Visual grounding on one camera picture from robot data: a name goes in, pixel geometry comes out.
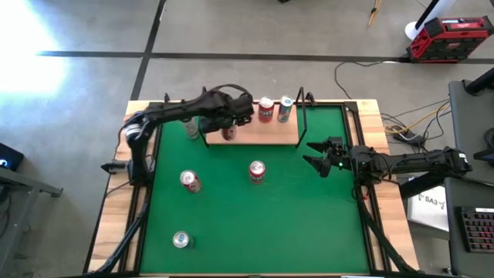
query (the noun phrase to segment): wooden shelf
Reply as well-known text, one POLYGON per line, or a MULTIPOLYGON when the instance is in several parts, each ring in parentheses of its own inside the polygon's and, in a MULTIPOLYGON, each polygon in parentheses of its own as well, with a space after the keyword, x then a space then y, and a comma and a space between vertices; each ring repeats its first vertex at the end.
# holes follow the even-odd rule
POLYGON ((293 105, 288 121, 280 123, 277 119, 278 106, 275 104, 272 120, 268 123, 261 123, 257 114, 259 105, 256 104, 252 122, 237 127, 237 134, 233 140, 223 139, 221 131, 216 131, 206 134, 206 142, 208 144, 297 144, 299 142, 297 107, 293 105))

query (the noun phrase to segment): wooden table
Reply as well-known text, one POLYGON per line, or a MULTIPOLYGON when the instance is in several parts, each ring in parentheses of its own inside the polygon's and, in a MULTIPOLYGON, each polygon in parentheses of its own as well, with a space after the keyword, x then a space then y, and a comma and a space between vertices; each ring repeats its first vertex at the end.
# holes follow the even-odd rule
MULTIPOLYGON (((345 102, 346 100, 318 100, 331 102, 345 102)), ((364 133, 365 144, 369 147, 374 147, 377 152, 389 154, 389 148, 384 134, 383 123, 379 112, 379 107, 376 100, 355 100, 357 101, 358 111, 360 116, 360 125, 364 133)), ((136 111, 144 110, 147 105, 153 101, 130 101, 127 106, 125 119, 132 116, 136 111)), ((348 113, 350 122, 350 131, 352 133, 352 141, 358 142, 357 132, 353 121, 353 115, 348 113)), ((117 160, 129 160, 130 149, 125 143, 124 134, 120 135, 121 144, 118 146, 115 158, 117 160)), ((154 140, 149 143, 149 152, 154 146, 154 140)), ((127 174, 112 175, 108 184, 108 191, 118 185, 126 182, 127 174)), ((381 221, 384 227, 384 234, 390 240, 394 248, 400 253, 404 260, 415 269, 418 269, 418 262, 415 256, 413 242, 411 241, 408 222, 403 209, 403 203, 400 196, 400 191, 395 184, 390 182, 382 182, 375 186, 377 204, 381 214, 381 221)), ((133 187, 126 185, 121 189, 112 192, 105 200, 103 200, 103 208, 96 224, 95 238, 93 245, 90 248, 88 262, 86 262, 87 270, 97 270, 106 261, 108 256, 115 250, 119 241, 122 239, 127 224, 129 215, 130 200, 133 187)), ((139 191, 138 198, 142 202, 144 198, 145 188, 139 191)), ((134 259, 136 254, 137 236, 134 237, 131 245, 129 256, 127 258, 127 270, 134 268, 134 259)), ((374 257, 376 259, 377 268, 382 270, 382 262, 380 260, 381 251, 377 240, 372 236, 374 257)))

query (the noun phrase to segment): yellow cable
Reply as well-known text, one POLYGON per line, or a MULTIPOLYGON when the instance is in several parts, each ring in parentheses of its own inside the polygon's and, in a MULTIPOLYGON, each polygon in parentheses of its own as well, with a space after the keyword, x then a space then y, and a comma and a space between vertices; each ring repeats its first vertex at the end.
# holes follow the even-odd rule
POLYGON ((399 134, 399 133, 401 133, 401 132, 403 132, 403 131, 408 131, 408 130, 410 130, 412 127, 416 126, 417 124, 420 124, 422 121, 424 121, 425 119, 427 119, 427 118, 428 118, 428 117, 430 117, 431 115, 434 115, 434 114, 436 114, 437 112, 439 112, 439 111, 441 111, 441 110, 444 110, 444 109, 446 109, 446 108, 447 108, 447 107, 441 107, 441 108, 439 108, 439 109, 437 109, 437 110, 434 110, 434 111, 432 111, 431 113, 429 113, 429 114, 427 114, 427 115, 423 116, 422 118, 418 119, 418 120, 417 120, 416 122, 414 122, 412 125, 409 125, 409 126, 407 126, 407 127, 400 127, 401 129, 400 129, 399 131, 389 131, 389 130, 387 130, 387 129, 386 129, 386 127, 387 127, 387 128, 392 128, 392 127, 393 127, 393 125, 385 124, 385 125, 384 125, 384 132, 386 132, 387 134, 399 134))

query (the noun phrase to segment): white object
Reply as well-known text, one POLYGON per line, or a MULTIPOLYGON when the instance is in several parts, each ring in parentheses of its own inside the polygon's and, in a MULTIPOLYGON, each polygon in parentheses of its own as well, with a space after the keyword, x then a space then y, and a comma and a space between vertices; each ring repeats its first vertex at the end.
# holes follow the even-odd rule
POLYGON ((449 232, 445 188, 429 189, 408 199, 408 220, 449 232))
POLYGON ((418 27, 418 29, 415 28, 415 24, 417 24, 417 22, 410 22, 408 23, 405 28, 404 28, 404 33, 405 35, 407 35, 407 37, 410 39, 410 40, 414 40, 415 37, 418 35, 418 33, 420 31, 422 31, 422 29, 424 28, 424 24, 431 21, 433 18, 436 18, 436 17, 442 17, 446 11, 449 10, 449 8, 451 8, 451 6, 453 6, 453 4, 455 4, 456 0, 439 0, 434 8, 432 8, 432 10, 427 14, 425 20, 422 22, 422 24, 420 24, 420 26, 418 27))

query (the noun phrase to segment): white paper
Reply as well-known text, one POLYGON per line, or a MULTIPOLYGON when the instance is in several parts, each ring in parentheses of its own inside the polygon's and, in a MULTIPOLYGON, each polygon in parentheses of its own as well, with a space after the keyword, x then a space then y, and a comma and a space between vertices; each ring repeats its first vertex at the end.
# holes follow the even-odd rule
POLYGON ((408 220, 449 232, 445 188, 438 186, 409 198, 408 220))

